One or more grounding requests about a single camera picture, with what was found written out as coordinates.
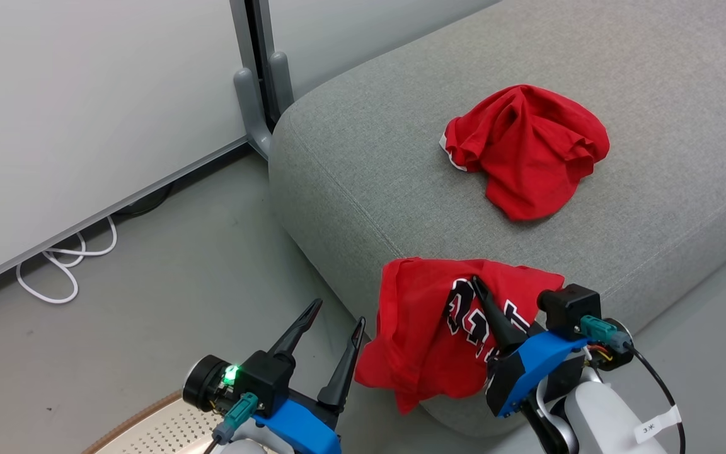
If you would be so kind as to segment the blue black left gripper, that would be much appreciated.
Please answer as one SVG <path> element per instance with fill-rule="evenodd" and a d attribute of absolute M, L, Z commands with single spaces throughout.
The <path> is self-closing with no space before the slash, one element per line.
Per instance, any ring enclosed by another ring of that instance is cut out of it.
<path fill-rule="evenodd" d="M 290 397 L 295 347 L 299 345 L 303 334 L 312 327 L 322 305 L 321 298 L 314 299 L 268 352 L 254 352 L 237 371 L 239 396 L 250 393 L 257 398 L 254 420 L 299 453 L 341 452 L 340 440 L 334 430 L 305 405 Z M 318 394 L 317 403 L 320 407 L 331 412 L 345 410 L 365 327 L 366 319 L 360 317 L 331 379 Z"/>

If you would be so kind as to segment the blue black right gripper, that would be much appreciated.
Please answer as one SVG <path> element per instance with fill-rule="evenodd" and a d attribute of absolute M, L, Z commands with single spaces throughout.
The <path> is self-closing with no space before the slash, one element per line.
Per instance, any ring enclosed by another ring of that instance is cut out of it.
<path fill-rule="evenodd" d="M 506 419 L 521 408 L 533 388 L 559 367 L 573 351 L 582 350 L 590 339 L 567 340 L 545 331 L 527 339 L 528 324 L 519 318 L 515 305 L 500 307 L 492 290 L 479 276 L 473 276 L 473 289 L 481 301 L 498 353 L 487 368 L 486 402 L 494 417 Z"/>

